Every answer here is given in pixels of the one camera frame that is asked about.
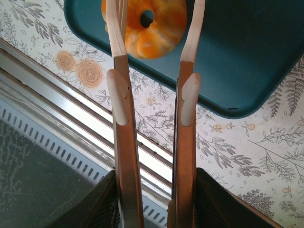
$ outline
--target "floral wallpaper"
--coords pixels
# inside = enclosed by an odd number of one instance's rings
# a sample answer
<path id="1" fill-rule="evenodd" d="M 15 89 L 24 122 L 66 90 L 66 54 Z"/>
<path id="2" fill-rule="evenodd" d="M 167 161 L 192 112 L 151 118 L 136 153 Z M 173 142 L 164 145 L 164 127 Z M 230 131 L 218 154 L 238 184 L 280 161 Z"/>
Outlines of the floral wallpaper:
<path id="1" fill-rule="evenodd" d="M 106 72 L 113 59 L 73 35 L 63 3 L 0 0 L 0 38 L 111 110 Z M 175 93 L 132 68 L 130 79 L 137 130 L 172 151 Z M 197 166 L 286 228 L 304 227 L 303 93 L 304 57 L 247 118 L 197 106 Z"/>

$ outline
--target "teal tray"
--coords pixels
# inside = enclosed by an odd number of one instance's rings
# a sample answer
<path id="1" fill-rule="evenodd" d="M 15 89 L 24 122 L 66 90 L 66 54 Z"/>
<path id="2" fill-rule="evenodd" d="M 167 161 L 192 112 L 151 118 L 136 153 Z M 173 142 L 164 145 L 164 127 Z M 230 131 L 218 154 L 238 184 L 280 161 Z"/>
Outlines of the teal tray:
<path id="1" fill-rule="evenodd" d="M 194 0 L 186 0 L 188 24 Z M 83 41 L 111 54 L 101 0 L 65 0 L 68 26 Z M 180 44 L 153 60 L 129 56 L 132 68 L 175 90 Z M 304 54 L 303 0 L 206 0 L 195 63 L 199 104 L 226 118 L 254 113 Z"/>

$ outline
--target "bagel hole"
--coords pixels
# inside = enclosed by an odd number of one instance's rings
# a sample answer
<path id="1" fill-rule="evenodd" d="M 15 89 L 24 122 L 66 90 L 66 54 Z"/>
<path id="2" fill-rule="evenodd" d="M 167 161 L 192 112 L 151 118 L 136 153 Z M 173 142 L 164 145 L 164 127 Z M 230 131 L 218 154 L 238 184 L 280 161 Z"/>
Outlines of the bagel hole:
<path id="1" fill-rule="evenodd" d="M 154 20 L 154 14 L 151 10 L 146 10 L 145 12 L 142 13 L 141 15 L 141 25 L 144 28 L 148 28 L 150 24 Z"/>

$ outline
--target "rose illustration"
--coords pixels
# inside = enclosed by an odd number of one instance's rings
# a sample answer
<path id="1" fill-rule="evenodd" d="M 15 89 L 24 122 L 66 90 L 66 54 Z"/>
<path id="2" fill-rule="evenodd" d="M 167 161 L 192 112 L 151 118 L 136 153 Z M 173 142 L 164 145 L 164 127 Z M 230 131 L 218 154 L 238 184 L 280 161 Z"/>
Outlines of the rose illustration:
<path id="1" fill-rule="evenodd" d="M 58 53 L 56 62 L 60 69 L 64 71 L 76 71 L 77 66 L 73 57 L 66 51 Z"/>
<path id="2" fill-rule="evenodd" d="M 84 60 L 77 69 L 77 75 L 85 86 L 95 87 L 101 82 L 102 68 L 93 60 Z"/>

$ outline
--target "orange bagel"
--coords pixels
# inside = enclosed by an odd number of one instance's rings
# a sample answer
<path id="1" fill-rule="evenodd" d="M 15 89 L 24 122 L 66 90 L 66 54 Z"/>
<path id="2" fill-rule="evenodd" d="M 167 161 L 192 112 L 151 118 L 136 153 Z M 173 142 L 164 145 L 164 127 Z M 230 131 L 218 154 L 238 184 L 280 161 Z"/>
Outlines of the orange bagel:
<path id="1" fill-rule="evenodd" d="M 101 12 L 105 16 L 106 0 Z M 151 10 L 154 20 L 148 28 L 141 25 L 142 14 Z M 129 0 L 125 47 L 134 58 L 160 58 L 181 41 L 187 27 L 185 0 Z"/>

